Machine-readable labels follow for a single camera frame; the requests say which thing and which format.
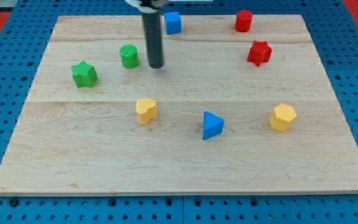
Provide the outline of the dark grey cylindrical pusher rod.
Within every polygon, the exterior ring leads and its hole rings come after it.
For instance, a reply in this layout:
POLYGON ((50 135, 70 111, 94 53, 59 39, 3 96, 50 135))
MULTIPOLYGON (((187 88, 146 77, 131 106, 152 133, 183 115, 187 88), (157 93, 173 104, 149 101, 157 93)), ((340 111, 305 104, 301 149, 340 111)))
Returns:
POLYGON ((142 20, 149 66, 154 69, 162 68, 164 65, 164 57, 160 11, 143 13, 142 20))

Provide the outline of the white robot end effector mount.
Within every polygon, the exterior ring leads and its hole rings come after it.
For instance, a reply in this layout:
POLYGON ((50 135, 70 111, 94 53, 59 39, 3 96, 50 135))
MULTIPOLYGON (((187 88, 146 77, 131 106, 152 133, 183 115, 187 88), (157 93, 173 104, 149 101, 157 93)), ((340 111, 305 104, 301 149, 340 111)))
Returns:
POLYGON ((128 5, 138 9, 142 13, 153 14, 161 10, 168 0, 124 0, 128 5))

